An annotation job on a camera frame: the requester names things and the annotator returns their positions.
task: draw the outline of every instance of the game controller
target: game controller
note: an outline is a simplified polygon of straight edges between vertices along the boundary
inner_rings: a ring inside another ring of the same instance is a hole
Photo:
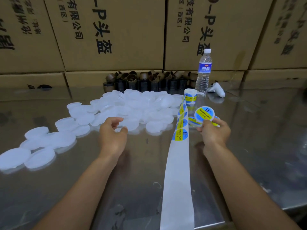
[[[224,92],[224,90],[223,90],[223,88],[220,86],[220,84],[219,83],[217,83],[217,82],[215,82],[214,84],[212,84],[209,88],[208,88],[208,90],[207,90],[207,92],[215,92],[218,96],[220,96],[220,97],[225,97],[226,95],[225,95],[225,92]]]

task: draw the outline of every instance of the metal tabletop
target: metal tabletop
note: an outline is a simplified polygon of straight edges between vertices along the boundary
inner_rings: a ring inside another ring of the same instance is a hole
[[[25,140],[24,133],[34,127],[47,126],[56,131],[54,123],[69,116],[68,103],[88,104],[102,96],[103,91],[101,87],[93,87],[7,93],[12,95],[0,102],[0,153],[18,147]],[[304,198],[307,197],[304,169],[307,112],[302,95],[298,88],[231,90],[223,100],[215,95],[199,98],[194,109],[189,109],[189,115],[193,115],[198,106],[208,105],[228,122],[232,128],[229,148],[284,209],[307,205]],[[202,155],[201,135],[194,129],[189,131],[195,228],[223,225],[230,221],[227,206]],[[125,151],[98,205],[92,229],[159,229],[164,173],[173,132],[174,123],[172,129],[160,136],[148,135],[145,130],[128,135]],[[93,129],[86,137],[77,139],[73,148],[57,154],[42,170],[22,168],[10,174],[0,173],[0,229],[33,227],[98,156],[97,137],[98,132]]]

